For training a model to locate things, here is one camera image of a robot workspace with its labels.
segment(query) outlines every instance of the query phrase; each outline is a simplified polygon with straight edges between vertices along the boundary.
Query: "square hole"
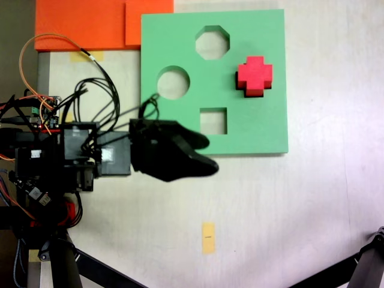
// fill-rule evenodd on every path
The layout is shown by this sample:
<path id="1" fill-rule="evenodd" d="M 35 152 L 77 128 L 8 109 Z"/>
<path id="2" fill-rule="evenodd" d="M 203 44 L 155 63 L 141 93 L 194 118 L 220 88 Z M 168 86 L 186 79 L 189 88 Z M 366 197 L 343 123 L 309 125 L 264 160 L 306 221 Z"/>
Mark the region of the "square hole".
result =
<path id="1" fill-rule="evenodd" d="M 205 135 L 227 134 L 226 108 L 201 108 L 200 132 Z"/>

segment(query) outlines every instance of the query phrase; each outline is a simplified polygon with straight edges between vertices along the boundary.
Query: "black tripod leg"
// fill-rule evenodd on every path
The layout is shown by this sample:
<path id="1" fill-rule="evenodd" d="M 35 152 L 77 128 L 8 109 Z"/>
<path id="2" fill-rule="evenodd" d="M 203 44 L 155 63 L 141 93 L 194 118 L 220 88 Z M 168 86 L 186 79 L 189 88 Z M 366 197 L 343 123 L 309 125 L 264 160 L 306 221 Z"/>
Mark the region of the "black tripod leg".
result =
<path id="1" fill-rule="evenodd" d="M 54 288 L 82 288 L 73 247 L 65 241 L 56 240 L 49 246 L 50 265 Z"/>
<path id="2" fill-rule="evenodd" d="M 80 250 L 77 250 L 77 267 L 82 276 L 104 288 L 146 288 Z"/>
<path id="3" fill-rule="evenodd" d="M 383 272 L 383 254 L 373 247 L 361 255 L 348 288 L 379 288 Z"/>
<path id="4" fill-rule="evenodd" d="M 348 283 L 357 266 L 359 253 L 350 256 L 349 258 L 338 262 L 337 264 L 307 278 L 300 283 L 291 286 L 290 288 L 338 288 L 341 285 Z"/>

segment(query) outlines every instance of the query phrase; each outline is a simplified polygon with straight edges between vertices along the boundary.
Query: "circular hole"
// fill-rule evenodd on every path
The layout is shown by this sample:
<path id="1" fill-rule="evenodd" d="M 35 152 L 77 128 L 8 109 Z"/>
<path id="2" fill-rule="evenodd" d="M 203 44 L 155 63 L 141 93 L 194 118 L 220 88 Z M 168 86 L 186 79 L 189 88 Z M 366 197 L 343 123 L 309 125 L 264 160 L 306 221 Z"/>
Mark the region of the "circular hole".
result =
<path id="1" fill-rule="evenodd" d="M 157 81 L 157 92 L 160 96 L 176 100 L 183 97 L 190 87 L 188 73 L 179 66 L 168 66 L 164 68 Z"/>

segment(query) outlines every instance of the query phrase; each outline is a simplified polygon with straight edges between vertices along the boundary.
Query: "yellow sticky note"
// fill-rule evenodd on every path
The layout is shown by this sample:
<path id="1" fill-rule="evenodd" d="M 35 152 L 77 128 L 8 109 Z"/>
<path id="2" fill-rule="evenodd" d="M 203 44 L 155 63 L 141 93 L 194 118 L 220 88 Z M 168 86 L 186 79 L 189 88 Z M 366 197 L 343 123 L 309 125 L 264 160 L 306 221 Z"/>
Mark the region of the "yellow sticky note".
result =
<path id="1" fill-rule="evenodd" d="M 203 223 L 203 254 L 215 253 L 215 223 Z"/>
<path id="2" fill-rule="evenodd" d="M 90 54 L 95 57 L 97 62 L 104 60 L 104 51 L 92 51 Z M 86 62 L 91 61 L 88 56 L 86 56 L 83 52 L 70 52 L 71 62 Z"/>

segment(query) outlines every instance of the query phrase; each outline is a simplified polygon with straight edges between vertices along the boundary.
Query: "octagonal hole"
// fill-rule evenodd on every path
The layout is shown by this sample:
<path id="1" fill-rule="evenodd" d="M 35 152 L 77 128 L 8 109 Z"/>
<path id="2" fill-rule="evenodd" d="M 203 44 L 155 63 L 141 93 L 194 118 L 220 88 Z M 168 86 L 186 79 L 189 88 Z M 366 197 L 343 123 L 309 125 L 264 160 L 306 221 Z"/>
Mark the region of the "octagonal hole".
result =
<path id="1" fill-rule="evenodd" d="M 176 100 L 183 97 L 190 87 L 188 73 L 179 66 L 168 66 L 162 69 L 157 80 L 157 92 L 160 96 Z"/>
<path id="2" fill-rule="evenodd" d="M 204 26 L 196 35 L 196 52 L 205 60 L 220 59 L 229 47 L 229 34 L 221 26 Z"/>

